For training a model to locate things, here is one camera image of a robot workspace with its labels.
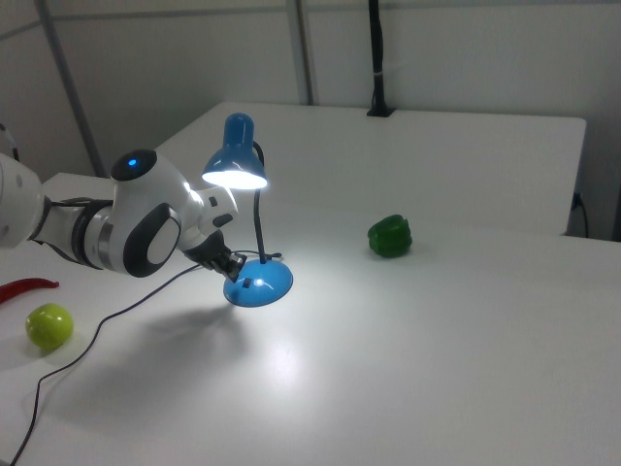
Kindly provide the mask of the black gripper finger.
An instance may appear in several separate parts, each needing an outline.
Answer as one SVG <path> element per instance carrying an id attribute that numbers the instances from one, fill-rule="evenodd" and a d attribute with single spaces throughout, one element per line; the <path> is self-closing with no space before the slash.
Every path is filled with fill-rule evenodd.
<path id="1" fill-rule="evenodd" d="M 245 265 L 242 253 L 230 250 L 225 245 L 214 248 L 212 268 L 224 276 L 229 282 L 235 283 Z"/>
<path id="2" fill-rule="evenodd" d="M 203 243 L 185 251 L 191 261 L 216 272 L 225 272 L 228 263 L 228 248 L 221 231 L 213 232 Z"/>

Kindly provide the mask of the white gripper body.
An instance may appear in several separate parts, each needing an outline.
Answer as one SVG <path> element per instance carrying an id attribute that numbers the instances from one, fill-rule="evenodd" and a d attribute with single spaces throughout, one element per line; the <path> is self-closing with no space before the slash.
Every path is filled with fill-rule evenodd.
<path id="1" fill-rule="evenodd" d="M 192 250 L 238 214 L 232 192 L 222 186 L 196 191 L 186 186 L 187 197 L 180 212 L 180 250 Z"/>

